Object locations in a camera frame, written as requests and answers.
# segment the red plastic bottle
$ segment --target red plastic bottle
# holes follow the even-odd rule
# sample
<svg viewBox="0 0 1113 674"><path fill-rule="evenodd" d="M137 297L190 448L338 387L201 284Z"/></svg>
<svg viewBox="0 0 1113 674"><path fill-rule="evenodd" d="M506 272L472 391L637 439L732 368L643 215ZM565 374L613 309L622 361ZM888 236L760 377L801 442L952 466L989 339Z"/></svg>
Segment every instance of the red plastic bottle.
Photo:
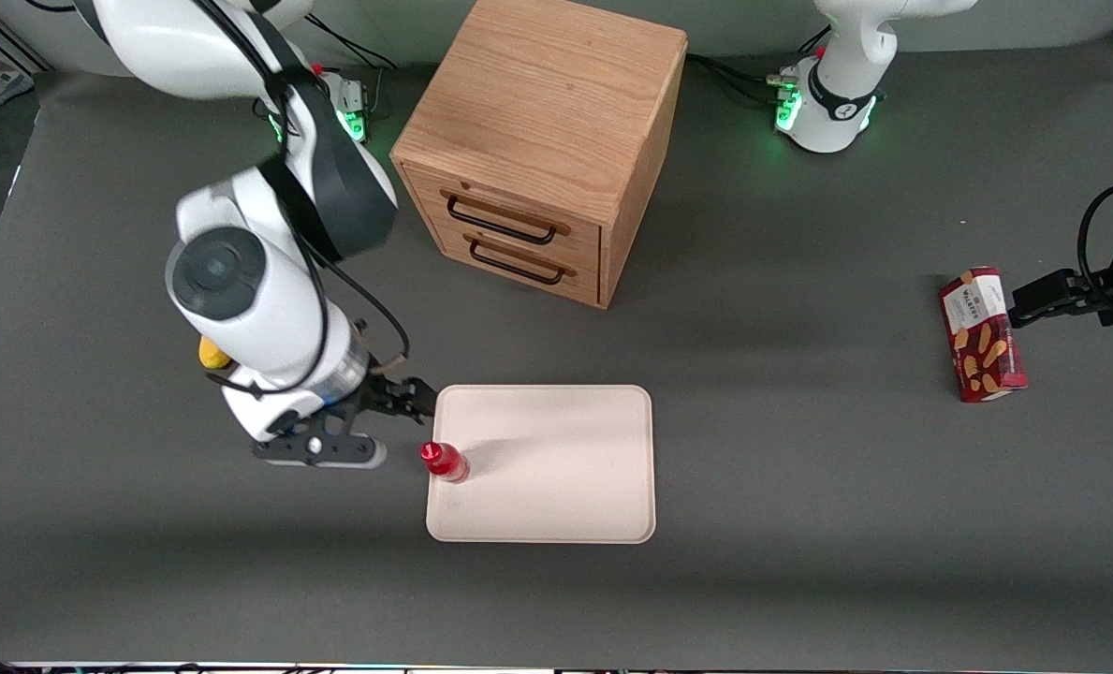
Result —
<svg viewBox="0 0 1113 674"><path fill-rule="evenodd" d="M423 443L418 456L423 457L427 470L440 479L457 485L469 477L469 459L447 443Z"/></svg>

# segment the gray tabletop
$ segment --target gray tabletop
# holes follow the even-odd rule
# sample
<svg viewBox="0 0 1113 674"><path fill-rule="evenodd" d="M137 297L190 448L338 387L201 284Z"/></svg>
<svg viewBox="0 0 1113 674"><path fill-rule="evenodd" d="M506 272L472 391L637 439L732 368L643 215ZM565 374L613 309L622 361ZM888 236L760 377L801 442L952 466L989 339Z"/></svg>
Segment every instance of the gray tabletop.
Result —
<svg viewBox="0 0 1113 674"><path fill-rule="evenodd" d="M427 75L386 76L377 157ZM903 54L886 89L812 157L690 66L608 311L445 260L398 185L345 268L411 329L403 375L651 393L653 538L543 547L431 541L401 418L367 418L368 473L249 456L162 265L176 199L268 125L52 80L0 222L0 657L1113 671L1113 328L1024 329L1031 389L962 405L936 299L1074 261L1113 39ZM1104 264L1113 204L1095 227Z"/></svg>

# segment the wooden cabinet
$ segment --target wooden cabinet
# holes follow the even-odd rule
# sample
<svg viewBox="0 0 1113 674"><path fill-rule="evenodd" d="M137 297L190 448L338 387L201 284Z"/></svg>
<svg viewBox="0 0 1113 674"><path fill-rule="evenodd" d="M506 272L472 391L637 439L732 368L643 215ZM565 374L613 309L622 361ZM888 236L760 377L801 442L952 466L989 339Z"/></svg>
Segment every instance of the wooden cabinet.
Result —
<svg viewBox="0 0 1113 674"><path fill-rule="evenodd" d="M479 0L390 153L440 250L609 306L687 46L565 0Z"/></svg>

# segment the drawer handle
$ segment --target drawer handle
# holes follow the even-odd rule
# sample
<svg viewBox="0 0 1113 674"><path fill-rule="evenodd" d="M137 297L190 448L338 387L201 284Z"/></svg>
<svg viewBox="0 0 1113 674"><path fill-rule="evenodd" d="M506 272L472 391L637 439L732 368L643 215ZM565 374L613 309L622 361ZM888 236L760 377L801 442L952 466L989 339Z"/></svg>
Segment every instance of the drawer handle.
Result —
<svg viewBox="0 0 1113 674"><path fill-rule="evenodd" d="M462 214L456 209L456 196L449 197L449 215L459 219L459 221L466 221L469 225L477 226L482 229L487 229L491 231L496 231L496 234L503 234L510 236L513 239L519 239L519 241L526 241L528 244L534 244L535 246L546 246L552 242L552 238L556 236L555 227L548 227L548 234L544 236L535 236L533 234L524 234L523 231L518 231L510 229L510 227L502 227L496 222L487 221L487 219L482 219L475 216Z"/></svg>
<svg viewBox="0 0 1113 674"><path fill-rule="evenodd" d="M472 256L474 260L480 261L480 264L487 264L489 266L493 266L493 268L501 269L502 271L518 274L523 278L530 278L531 281L543 283L544 286L555 286L560 283L561 278L564 278L564 269L562 268L556 268L556 276L539 276L539 274L532 274L526 269L519 269L514 265L495 260L493 257L480 255L480 252L477 252L477 246L480 246L480 241L477 239L472 239L472 241L469 242L469 255Z"/></svg>

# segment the red snack box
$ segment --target red snack box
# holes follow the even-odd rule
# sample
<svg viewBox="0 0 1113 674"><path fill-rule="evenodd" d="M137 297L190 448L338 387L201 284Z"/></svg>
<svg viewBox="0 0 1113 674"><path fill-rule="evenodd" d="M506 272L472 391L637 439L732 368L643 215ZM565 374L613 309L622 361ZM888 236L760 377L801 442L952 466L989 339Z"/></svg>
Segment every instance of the red snack box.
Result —
<svg viewBox="0 0 1113 674"><path fill-rule="evenodd" d="M951 343L959 398L986 403L1026 388L1017 357L1001 272L992 266L968 269L938 294Z"/></svg>

